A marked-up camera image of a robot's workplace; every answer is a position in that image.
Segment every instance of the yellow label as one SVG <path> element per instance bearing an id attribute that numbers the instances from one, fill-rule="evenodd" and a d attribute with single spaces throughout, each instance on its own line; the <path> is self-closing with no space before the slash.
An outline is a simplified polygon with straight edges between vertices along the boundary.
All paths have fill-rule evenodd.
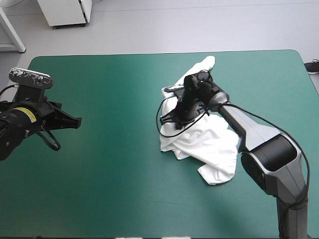
<path id="1" fill-rule="evenodd" d="M 25 113 L 30 118 L 31 123 L 36 122 L 36 117 L 30 110 L 23 107 L 16 107 L 14 108 L 14 110 L 22 111 L 23 113 Z"/>

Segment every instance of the green table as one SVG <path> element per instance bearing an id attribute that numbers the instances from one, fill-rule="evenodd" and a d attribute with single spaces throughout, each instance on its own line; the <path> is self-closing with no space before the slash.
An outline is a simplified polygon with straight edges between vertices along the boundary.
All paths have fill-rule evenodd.
<path id="1" fill-rule="evenodd" d="M 35 58 L 29 68 L 55 80 L 48 98 L 82 117 L 82 126 L 54 132 L 59 152 L 33 135 L 0 163 L 0 236 L 278 237 L 276 200 L 240 161 L 230 182 L 208 186 L 200 161 L 160 152 L 160 89 L 207 55 L 216 57 L 214 81 L 233 103 L 304 148 L 309 234 L 318 237 L 319 101 L 293 50 Z"/>

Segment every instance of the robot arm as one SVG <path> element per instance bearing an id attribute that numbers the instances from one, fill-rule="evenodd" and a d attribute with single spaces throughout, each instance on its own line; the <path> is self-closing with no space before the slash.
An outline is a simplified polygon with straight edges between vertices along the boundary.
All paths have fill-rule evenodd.
<path id="1" fill-rule="evenodd" d="M 61 110 L 61 103 L 50 102 L 44 96 L 44 90 L 53 86 L 49 75 L 13 68 L 9 78 L 18 83 L 18 89 L 13 102 L 0 102 L 0 161 L 34 133 L 58 151 L 61 146 L 50 130 L 78 128 L 81 118 L 70 116 Z"/>
<path id="2" fill-rule="evenodd" d="M 238 151 L 246 172 L 266 194 L 277 198 L 280 238 L 307 239 L 308 192 L 298 146 L 277 128 L 259 124 L 233 107 L 206 71 L 186 76 L 184 92 L 179 89 L 175 95 L 176 108 L 161 117 L 161 123 L 175 122 L 181 129 L 203 112 L 201 108 L 219 112 L 240 137 Z"/>

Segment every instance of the white towel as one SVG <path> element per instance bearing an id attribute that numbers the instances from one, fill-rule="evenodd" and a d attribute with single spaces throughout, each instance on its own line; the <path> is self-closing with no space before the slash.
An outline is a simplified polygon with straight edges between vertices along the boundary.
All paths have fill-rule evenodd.
<path id="1" fill-rule="evenodd" d="M 201 70 L 210 70 L 215 64 L 215 57 L 207 56 L 202 62 L 196 63 L 177 82 L 184 83 L 185 76 L 197 73 Z M 165 98 L 172 93 L 162 93 Z M 177 98 L 169 98 L 163 103 L 162 115 L 173 110 L 177 104 Z M 164 135 L 173 135 L 181 130 L 176 130 L 173 123 L 164 124 L 161 129 Z M 198 169 L 200 175 L 210 185 L 225 183 L 231 180 L 235 174 L 238 135 L 228 129 L 228 123 L 220 116 L 205 115 L 184 133 L 165 138 L 160 136 L 161 151 L 172 150 L 177 159 L 189 156 L 206 163 Z"/>

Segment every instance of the gray floor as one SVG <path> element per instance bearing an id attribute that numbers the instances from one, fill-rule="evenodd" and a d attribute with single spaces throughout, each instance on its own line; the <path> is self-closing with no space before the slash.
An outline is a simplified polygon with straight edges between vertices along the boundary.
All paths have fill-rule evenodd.
<path id="1" fill-rule="evenodd" d="M 319 58 L 319 0 L 93 0 L 89 25 L 59 30 L 36 0 L 4 11 L 27 51 L 0 53 L 0 88 L 11 67 L 43 55 L 294 49 L 304 62 Z"/>

